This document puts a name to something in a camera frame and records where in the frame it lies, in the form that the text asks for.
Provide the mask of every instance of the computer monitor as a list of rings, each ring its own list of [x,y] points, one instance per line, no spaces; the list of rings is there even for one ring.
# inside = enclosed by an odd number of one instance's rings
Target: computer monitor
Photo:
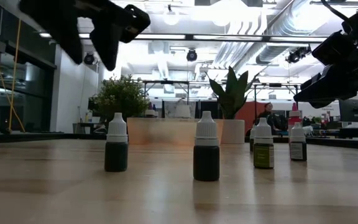
[[[341,121],[358,122],[358,100],[339,100]]]

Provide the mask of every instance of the ceiling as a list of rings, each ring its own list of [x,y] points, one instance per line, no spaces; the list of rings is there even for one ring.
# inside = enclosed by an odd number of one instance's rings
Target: ceiling
[[[278,26],[279,22],[288,22],[291,18],[292,26],[296,27],[290,35],[328,36],[341,29],[341,20],[330,13],[324,6],[311,4],[310,0],[264,0],[263,7],[247,7],[241,0],[210,0],[210,6],[199,6],[202,0],[136,0],[136,1],[112,1],[121,7],[134,4],[146,11],[151,20],[151,25],[144,33],[152,34],[262,34],[267,32],[272,35],[286,35],[274,33],[267,27]],[[0,4],[6,9],[17,12],[17,0],[0,0]],[[305,6],[292,9],[292,5]],[[281,17],[278,15],[288,4]],[[336,6],[336,9],[346,16],[356,13],[358,7]],[[26,22],[40,30],[28,17],[23,17]],[[89,33],[93,30],[93,24],[89,19],[79,18],[78,28],[81,33]],[[92,43],[84,40],[86,52],[93,51]],[[258,43],[224,43],[205,41],[132,41],[129,44],[120,43],[117,67],[113,72],[105,72],[105,78],[118,75],[133,74],[135,78],[143,80],[189,80],[203,81],[204,72],[212,74],[217,81],[224,81],[226,69],[229,65],[239,72],[248,71],[251,75],[260,73],[262,82],[302,83],[311,76],[321,72],[323,66],[312,56],[307,56],[295,64],[288,64],[285,57],[288,51],[299,47],[291,45],[280,50],[266,64],[256,62],[258,55],[266,51],[266,46]],[[198,58],[195,62],[187,62],[186,55],[189,49],[195,49]],[[208,88],[202,92],[192,91],[191,96],[211,96]],[[163,96],[169,91],[162,85],[155,85],[150,92]],[[181,87],[175,88],[175,93],[183,93]]]

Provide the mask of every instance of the wall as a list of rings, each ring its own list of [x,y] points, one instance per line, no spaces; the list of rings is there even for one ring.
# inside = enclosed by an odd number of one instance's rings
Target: wall
[[[73,123],[85,118],[88,98],[97,93],[98,74],[86,65],[76,65],[60,47],[56,50],[58,69],[53,79],[51,131],[73,132]]]

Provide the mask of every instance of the orange wall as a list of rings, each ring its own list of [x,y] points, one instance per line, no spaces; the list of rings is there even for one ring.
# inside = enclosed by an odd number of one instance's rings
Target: orange wall
[[[265,111],[265,103],[256,102],[257,115]],[[243,119],[245,121],[245,128],[247,131],[252,128],[255,119],[255,102],[246,102],[242,108],[237,112],[236,119]]]

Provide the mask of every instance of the bottle label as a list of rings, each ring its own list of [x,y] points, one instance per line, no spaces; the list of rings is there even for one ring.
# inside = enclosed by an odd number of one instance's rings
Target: bottle label
[[[303,143],[291,142],[290,143],[290,157],[291,159],[303,159]]]
[[[257,167],[274,167],[274,147],[254,145],[254,165]]]

